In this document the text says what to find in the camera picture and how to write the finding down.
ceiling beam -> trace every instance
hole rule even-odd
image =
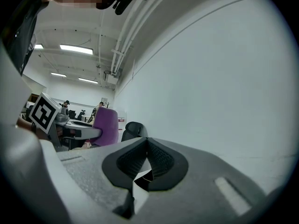
[[[54,29],[66,29],[66,30],[77,30],[81,32],[87,32],[99,35],[100,26],[96,23],[89,22],[73,22],[73,21],[51,21],[51,22],[42,22],[36,24],[36,32],[44,30],[54,30]],[[117,40],[119,37],[120,31],[110,27],[103,27],[102,35],[113,40]]]
[[[44,64],[43,66],[44,68],[48,69],[48,70],[53,70],[53,68],[47,66],[46,64]],[[76,70],[74,68],[66,68],[65,66],[61,66],[59,65],[57,67],[58,71],[63,73],[63,74],[70,74],[70,75],[75,75],[75,76],[84,76],[83,78],[90,78],[90,79],[94,79],[99,77],[100,75],[97,72],[93,72],[90,70]]]
[[[42,50],[34,49],[34,52],[36,52],[36,53],[40,53],[40,51],[42,51],[45,54],[66,56],[69,58],[78,57],[80,59],[86,59],[89,61],[94,61],[96,63],[99,63],[99,57],[96,55],[89,55],[89,54],[85,54],[85,53],[77,53],[77,52],[72,52],[72,51],[67,51],[67,50],[50,49],[50,48],[46,48],[46,49],[42,49]],[[105,58],[105,57],[101,57],[101,60],[106,61],[106,62],[112,62],[112,59]],[[111,66],[110,64],[105,64],[103,62],[101,63],[101,65]]]

black chair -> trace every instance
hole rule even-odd
[[[125,127],[125,131],[122,134],[121,141],[131,140],[140,137],[140,132],[143,128],[143,124],[137,122],[129,122]]]
[[[85,110],[82,110],[82,112],[80,112],[80,114],[78,115],[78,117],[77,117],[77,120],[82,120],[82,115],[84,115],[85,114]]]
[[[29,118],[29,115],[30,115],[32,108],[33,108],[33,105],[29,106],[29,108],[26,110],[26,121],[28,121],[30,123],[32,122],[32,120]]]
[[[75,119],[76,113],[74,110],[69,110],[69,118],[70,119]]]

purple chair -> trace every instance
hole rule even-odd
[[[102,130],[98,138],[90,139],[91,144],[106,146],[117,143],[118,116],[115,110],[99,107],[93,122],[93,127]]]

white wall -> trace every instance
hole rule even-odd
[[[26,75],[22,75],[22,79],[29,86],[29,88],[31,89],[32,94],[40,95],[45,89],[45,87],[43,85],[41,85],[38,82],[30,79]]]
[[[208,0],[132,53],[114,107],[150,137],[212,152],[269,193],[298,153],[298,50],[269,0],[236,1]]]
[[[24,69],[23,74],[29,77],[30,79],[36,81],[37,83],[43,85],[44,87],[48,88],[50,82],[50,72],[47,69],[43,68],[42,63],[35,63],[33,62],[33,59],[30,58]]]
[[[69,110],[75,110],[79,115],[81,110],[86,110],[86,115],[91,115],[102,98],[108,98],[113,107],[114,92],[108,89],[102,89],[97,85],[87,84],[80,81],[66,80],[65,78],[52,77],[47,93],[59,101],[58,103],[69,100]]]

textured gray surface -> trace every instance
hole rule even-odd
[[[101,221],[104,223],[124,223],[123,218],[112,213],[106,207],[98,205],[78,186],[63,167],[62,162],[59,160],[50,142],[41,140],[41,146],[48,174],[50,175],[56,192],[59,194],[60,200],[64,204],[66,212],[60,207],[53,205],[52,202],[48,202],[48,204],[43,207],[49,211],[63,211],[63,214],[66,213],[68,215],[70,223],[72,224],[98,224]],[[40,187],[43,192],[49,191],[43,188],[43,186]],[[64,221],[59,215],[53,217],[55,222],[51,223],[69,223]]]
[[[158,140],[188,160],[185,178],[169,191],[149,192],[138,214],[130,219],[139,224],[223,223],[238,216],[214,181],[225,177],[251,206],[264,199],[262,190],[248,177],[217,156],[180,144]],[[132,141],[87,150],[58,153],[78,186],[100,206],[112,210],[123,204],[126,191],[114,187],[102,172],[104,158]]]
[[[102,162],[108,154],[131,143],[126,141],[110,146],[60,152],[57,155],[78,186],[98,205],[112,211],[124,204],[128,190],[111,184],[102,171]]]
[[[155,223],[157,220],[163,220],[164,224],[214,224],[234,220],[237,215],[214,183],[218,177],[227,178],[252,206],[264,199],[264,193],[255,183],[215,155],[155,140],[184,155],[189,169],[185,178],[173,189],[150,192],[132,221],[140,224]]]

